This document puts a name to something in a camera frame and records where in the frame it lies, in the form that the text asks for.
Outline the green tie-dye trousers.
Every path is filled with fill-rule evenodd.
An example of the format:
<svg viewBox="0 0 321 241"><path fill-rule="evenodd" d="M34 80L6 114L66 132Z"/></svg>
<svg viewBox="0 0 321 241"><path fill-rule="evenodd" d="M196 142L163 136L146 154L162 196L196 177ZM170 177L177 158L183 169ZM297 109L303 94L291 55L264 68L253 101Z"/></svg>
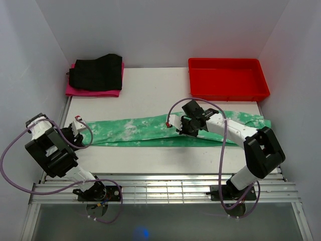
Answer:
<svg viewBox="0 0 321 241"><path fill-rule="evenodd" d="M88 122L93 146L103 147L216 147L223 137L199 131L197 138L179 135L167 128L167 115Z"/></svg>

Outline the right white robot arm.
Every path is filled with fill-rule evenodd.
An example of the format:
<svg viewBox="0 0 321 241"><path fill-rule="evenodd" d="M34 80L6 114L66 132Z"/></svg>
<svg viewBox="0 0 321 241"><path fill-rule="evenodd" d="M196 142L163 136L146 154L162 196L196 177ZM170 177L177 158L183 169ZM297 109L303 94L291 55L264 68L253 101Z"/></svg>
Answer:
<svg viewBox="0 0 321 241"><path fill-rule="evenodd" d="M182 107L185 116L181 117L179 134L197 137L199 131L218 134L223 140L230 140L244 150L245 166L225 184L219 184L212 195L221 199L239 199L254 182L264 179L285 161L283 152L274 131L269 127L260 129L248 127L228 119L217 108L204 110L191 100Z"/></svg>

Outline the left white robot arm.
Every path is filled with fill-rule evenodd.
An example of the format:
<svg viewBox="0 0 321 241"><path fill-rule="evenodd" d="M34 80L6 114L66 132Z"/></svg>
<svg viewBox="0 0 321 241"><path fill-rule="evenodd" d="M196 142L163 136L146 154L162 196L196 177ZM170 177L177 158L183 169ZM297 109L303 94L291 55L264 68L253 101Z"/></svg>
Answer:
<svg viewBox="0 0 321 241"><path fill-rule="evenodd" d="M73 193L82 200L106 199L105 185L77 162L76 151L91 145L83 144L81 132L89 127L80 116L76 116L68 127L59 129L45 114L40 113L27 121L26 127L32 139L25 149L47 175L78 182L78 188Z"/></svg>

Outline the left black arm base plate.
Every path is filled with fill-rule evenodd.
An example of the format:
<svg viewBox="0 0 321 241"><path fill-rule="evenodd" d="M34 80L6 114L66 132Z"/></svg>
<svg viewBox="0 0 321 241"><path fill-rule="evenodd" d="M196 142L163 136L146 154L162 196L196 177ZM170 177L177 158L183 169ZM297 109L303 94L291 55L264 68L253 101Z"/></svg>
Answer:
<svg viewBox="0 0 321 241"><path fill-rule="evenodd" d="M118 190L118 188L116 186L112 186L112 185L107 185L105 186L106 189L106 199L107 201L110 202L118 202L120 201L120 191ZM103 200L94 200L94 199L85 199L83 197L81 197L80 195L77 195L77 201L80 202L102 202Z"/></svg>

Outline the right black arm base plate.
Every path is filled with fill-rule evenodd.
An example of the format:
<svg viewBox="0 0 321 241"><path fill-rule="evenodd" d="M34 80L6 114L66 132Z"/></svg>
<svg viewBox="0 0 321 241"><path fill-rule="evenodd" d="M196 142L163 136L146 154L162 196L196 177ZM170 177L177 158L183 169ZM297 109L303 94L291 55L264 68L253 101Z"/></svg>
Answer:
<svg viewBox="0 0 321 241"><path fill-rule="evenodd" d="M222 185L221 186L222 190L222 198L224 201L237 201L246 191L246 188L242 190L238 190L236 188L231 188L228 185ZM219 196L219 186L218 185L211 185L210 186L210 191L206 192L206 195L211 196L212 201L219 201L220 196ZM245 195L243 198L244 201L255 201L257 199L254 187L251 187L249 192Z"/></svg>

